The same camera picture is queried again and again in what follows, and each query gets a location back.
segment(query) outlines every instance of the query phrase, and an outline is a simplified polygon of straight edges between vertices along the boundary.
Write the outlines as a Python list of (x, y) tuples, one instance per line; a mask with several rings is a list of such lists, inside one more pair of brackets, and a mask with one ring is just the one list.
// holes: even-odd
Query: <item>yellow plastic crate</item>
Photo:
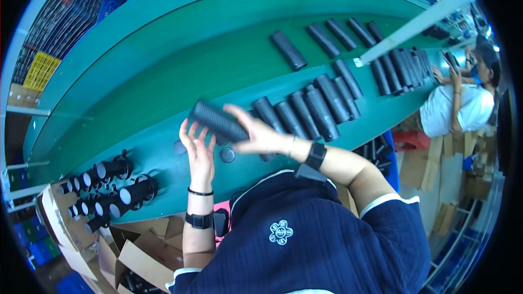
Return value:
[(33, 60), (27, 73), (26, 80), (23, 82), (23, 87), (43, 91), (60, 62), (62, 61), (58, 58), (45, 54), (42, 51), (37, 52), (35, 60)]

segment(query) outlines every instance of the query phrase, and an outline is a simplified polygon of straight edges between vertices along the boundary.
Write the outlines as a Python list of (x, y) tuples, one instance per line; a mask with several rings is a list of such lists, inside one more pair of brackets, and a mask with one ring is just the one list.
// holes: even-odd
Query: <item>embroidered flower logo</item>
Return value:
[(279, 223), (272, 223), (270, 226), (271, 234), (269, 240), (277, 242), (279, 245), (285, 245), (287, 238), (292, 236), (293, 231), (291, 227), (287, 227), (287, 220), (280, 220)]

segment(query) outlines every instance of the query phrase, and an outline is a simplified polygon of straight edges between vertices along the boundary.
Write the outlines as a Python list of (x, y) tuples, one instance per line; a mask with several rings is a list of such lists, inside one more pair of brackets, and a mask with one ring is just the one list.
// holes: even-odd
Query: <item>woman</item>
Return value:
[(421, 108), (393, 131), (415, 130), (432, 138), (451, 131), (475, 131), (484, 126), (494, 109), (494, 94), (501, 75), (500, 61), (493, 46), (487, 42), (477, 45), (474, 56), (477, 64), (467, 78), (461, 75), (468, 72), (454, 71), (447, 58), (450, 77), (443, 77), (433, 66), (434, 75), (442, 86), (435, 88)]
[[(311, 141), (278, 134), (237, 106), (224, 110), (249, 134), (234, 146), (237, 153), (308, 159)], [(195, 134), (195, 122), (186, 134), (187, 126), (185, 120), (180, 139), (189, 156), (193, 218), (213, 211), (216, 139), (206, 147), (208, 130)], [(186, 222), (184, 268), (166, 284), (171, 293), (417, 293), (430, 268), (419, 198), (400, 198), (357, 154), (325, 148), (320, 172), (327, 182), (296, 179), (291, 170), (260, 180), (232, 203), (232, 230), (218, 249), (212, 228)], [(334, 183), (348, 188), (360, 219), (341, 205)]]

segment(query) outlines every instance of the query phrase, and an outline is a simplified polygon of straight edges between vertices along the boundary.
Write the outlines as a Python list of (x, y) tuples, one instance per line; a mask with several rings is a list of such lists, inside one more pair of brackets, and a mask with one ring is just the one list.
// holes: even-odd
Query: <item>white shirt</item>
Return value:
[[(435, 88), (419, 109), (423, 131), (429, 137), (446, 135), (452, 129), (452, 101), (454, 86)], [(494, 109), (494, 97), (479, 85), (461, 85), (461, 108), (458, 121), (463, 132), (474, 131), (485, 125)]]

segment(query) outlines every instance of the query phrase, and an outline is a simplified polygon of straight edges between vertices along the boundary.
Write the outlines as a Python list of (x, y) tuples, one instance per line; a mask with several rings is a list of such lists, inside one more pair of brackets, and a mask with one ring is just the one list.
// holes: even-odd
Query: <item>black bracelet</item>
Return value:
[(202, 195), (202, 196), (209, 196), (209, 195), (213, 195), (214, 194), (214, 191), (211, 191), (211, 193), (201, 193), (201, 192), (196, 192), (196, 191), (193, 191), (190, 186), (187, 187), (187, 191), (189, 191), (189, 193), (193, 193), (193, 194), (196, 194), (196, 195)]

